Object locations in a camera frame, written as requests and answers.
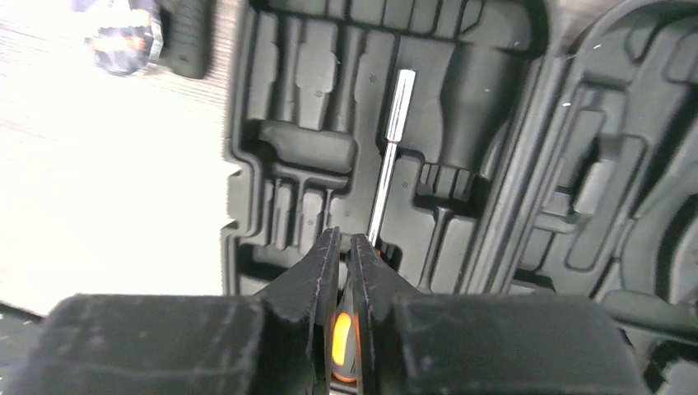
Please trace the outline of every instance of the orange and black handle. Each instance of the orange and black handle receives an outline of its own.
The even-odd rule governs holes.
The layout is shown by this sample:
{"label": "orange and black handle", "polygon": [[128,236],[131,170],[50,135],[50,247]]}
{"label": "orange and black handle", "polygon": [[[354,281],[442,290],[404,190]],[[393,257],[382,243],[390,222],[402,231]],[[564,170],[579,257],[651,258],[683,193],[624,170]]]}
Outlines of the orange and black handle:
{"label": "orange and black handle", "polygon": [[332,373],[344,383],[356,381],[356,327],[354,322],[354,295],[351,281],[347,280],[334,320],[332,338]]}

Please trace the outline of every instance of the white surface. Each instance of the white surface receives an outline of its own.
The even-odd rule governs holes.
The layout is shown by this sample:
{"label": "white surface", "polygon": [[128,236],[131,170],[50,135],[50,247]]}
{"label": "white surface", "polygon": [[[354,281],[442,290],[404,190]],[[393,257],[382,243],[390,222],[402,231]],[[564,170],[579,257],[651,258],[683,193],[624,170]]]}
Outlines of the white surface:
{"label": "white surface", "polygon": [[222,292],[221,159],[235,1],[206,81],[105,75],[68,2],[0,2],[0,300]]}

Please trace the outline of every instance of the black tool case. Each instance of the black tool case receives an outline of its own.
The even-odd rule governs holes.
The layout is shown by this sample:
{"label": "black tool case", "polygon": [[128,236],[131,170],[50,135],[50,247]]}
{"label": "black tool case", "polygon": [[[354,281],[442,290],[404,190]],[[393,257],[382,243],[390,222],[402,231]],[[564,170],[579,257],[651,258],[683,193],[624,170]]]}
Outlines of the black tool case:
{"label": "black tool case", "polygon": [[388,263],[424,292],[588,295],[650,387],[698,388],[697,1],[626,1],[571,47],[542,0],[266,0],[239,18],[230,294],[328,227],[366,232],[410,68]]}

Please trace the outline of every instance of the open tool case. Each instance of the open tool case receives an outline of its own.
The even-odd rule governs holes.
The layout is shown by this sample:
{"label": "open tool case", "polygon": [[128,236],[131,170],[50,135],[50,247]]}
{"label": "open tool case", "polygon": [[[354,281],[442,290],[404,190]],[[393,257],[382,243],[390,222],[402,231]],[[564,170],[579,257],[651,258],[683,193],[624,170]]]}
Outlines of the open tool case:
{"label": "open tool case", "polygon": [[408,68],[379,234],[389,265],[425,292],[587,295],[653,390],[698,388],[697,1],[626,1],[569,48],[544,1],[243,9],[226,141],[240,166],[223,230],[230,294],[260,290],[328,227],[366,232]]}

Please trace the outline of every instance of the screwdriver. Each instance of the screwdriver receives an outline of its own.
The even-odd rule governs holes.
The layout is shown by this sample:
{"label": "screwdriver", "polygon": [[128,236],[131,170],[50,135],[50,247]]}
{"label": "screwdriver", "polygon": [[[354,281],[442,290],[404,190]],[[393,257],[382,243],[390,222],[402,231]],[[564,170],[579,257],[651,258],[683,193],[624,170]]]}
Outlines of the screwdriver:
{"label": "screwdriver", "polygon": [[[373,211],[366,237],[374,247],[378,242],[378,233],[383,223],[385,205],[388,202],[388,191],[393,179],[395,160],[398,155],[398,144],[403,139],[407,110],[412,100],[416,73],[413,70],[402,69],[398,72],[398,82],[390,106],[388,127],[385,138],[388,145],[385,148],[383,163],[380,167],[378,187],[375,193]],[[354,322],[354,297],[351,282],[347,279],[344,294],[337,308],[332,339],[332,370],[334,377],[345,383],[356,381],[356,328]]]}

